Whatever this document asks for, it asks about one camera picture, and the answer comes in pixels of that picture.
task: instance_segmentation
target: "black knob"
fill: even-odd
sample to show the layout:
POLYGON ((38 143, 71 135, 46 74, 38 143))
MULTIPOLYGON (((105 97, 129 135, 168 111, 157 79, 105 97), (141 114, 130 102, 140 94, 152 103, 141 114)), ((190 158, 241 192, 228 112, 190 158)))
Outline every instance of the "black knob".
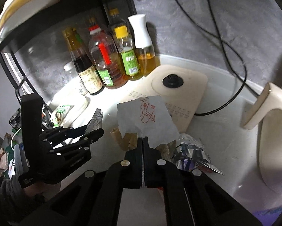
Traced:
POLYGON ((175 74, 170 74, 163 79, 163 85, 168 88, 178 88, 183 84, 183 79, 175 74))

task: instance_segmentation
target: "foil wrapper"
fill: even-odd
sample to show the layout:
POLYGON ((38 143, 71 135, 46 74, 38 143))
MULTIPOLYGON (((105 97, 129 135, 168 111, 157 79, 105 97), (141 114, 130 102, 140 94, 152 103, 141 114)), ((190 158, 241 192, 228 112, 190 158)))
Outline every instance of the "foil wrapper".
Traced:
POLYGON ((210 157, 205 153, 205 146, 188 134, 182 133, 176 140, 176 147, 173 151, 173 163, 178 169, 190 171, 199 168, 204 172, 209 170, 223 174, 211 164, 210 157))
POLYGON ((102 128, 102 118, 102 110, 97 108, 92 116, 92 119, 89 121, 86 127, 85 134, 88 134, 96 129, 102 128))

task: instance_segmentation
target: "bottle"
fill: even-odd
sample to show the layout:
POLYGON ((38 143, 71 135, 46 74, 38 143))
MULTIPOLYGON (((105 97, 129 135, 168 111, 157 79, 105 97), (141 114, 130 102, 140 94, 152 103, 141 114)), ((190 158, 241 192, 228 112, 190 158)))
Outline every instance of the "bottle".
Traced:
POLYGON ((70 83, 71 85, 74 86, 75 91, 82 95, 86 95, 89 91, 86 89, 86 87, 83 84, 82 79, 80 78, 77 71, 75 70, 74 63, 71 61, 65 64, 64 69, 71 76, 72 79, 70 83))
POLYGON ((117 37, 118 51, 121 53, 125 72, 128 75, 129 80, 135 81, 143 76, 140 65, 137 61, 137 57, 134 52, 134 43, 132 38, 128 35, 127 27, 122 25, 115 28, 115 34, 117 37))
POLYGON ((91 59, 84 50, 85 46, 80 36, 75 33, 72 28, 65 29, 63 31, 63 35, 70 51, 75 69, 86 89, 91 95, 100 93, 104 86, 91 59))
POLYGON ((147 76, 157 67, 157 62, 151 38, 146 29, 146 15, 136 14, 128 17, 135 33, 135 46, 137 58, 143 69, 143 75, 147 76))
POLYGON ((103 33, 98 25, 89 28, 91 39, 89 52, 105 86, 115 89, 123 86, 128 81, 123 64, 113 39, 103 33))
POLYGON ((115 34, 115 28, 120 27, 122 25, 125 25, 127 28, 127 32, 128 34, 131 36, 131 33, 129 31, 129 23, 127 20, 122 19, 119 16, 119 10, 117 8, 111 9, 108 11, 109 15, 110 15, 110 23, 107 27, 108 32, 113 36, 114 41, 118 42, 116 34, 115 34))

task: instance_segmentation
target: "gray sleeve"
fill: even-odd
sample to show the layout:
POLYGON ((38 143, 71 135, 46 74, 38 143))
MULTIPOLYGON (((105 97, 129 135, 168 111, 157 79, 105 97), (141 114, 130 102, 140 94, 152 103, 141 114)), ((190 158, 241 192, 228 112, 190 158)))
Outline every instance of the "gray sleeve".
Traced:
POLYGON ((27 197, 15 174, 0 187, 0 212, 7 221, 20 222, 24 217, 40 206, 39 202, 27 197))

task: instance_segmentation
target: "screw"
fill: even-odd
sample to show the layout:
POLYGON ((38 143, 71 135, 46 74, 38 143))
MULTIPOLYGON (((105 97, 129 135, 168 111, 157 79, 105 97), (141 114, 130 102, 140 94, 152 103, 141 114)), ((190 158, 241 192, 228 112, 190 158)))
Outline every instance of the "screw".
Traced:
POLYGON ((201 175, 201 170, 199 170, 199 169, 194 169, 194 170, 192 170, 192 174, 193 174, 194 176, 200 176, 200 175, 201 175))
POLYGON ((95 173, 92 170, 88 170, 84 174, 85 174, 85 177, 92 177, 95 175, 95 173))
POLYGON ((127 160, 123 160, 123 161, 120 162, 120 164, 121 164, 121 166, 123 166, 123 167, 128 167, 128 166, 130 165, 130 162, 127 161, 127 160))
POLYGON ((158 164, 159 166, 164 166, 164 165, 166 164, 166 161, 163 160, 163 159, 160 159, 160 160, 157 160, 157 164, 158 164))

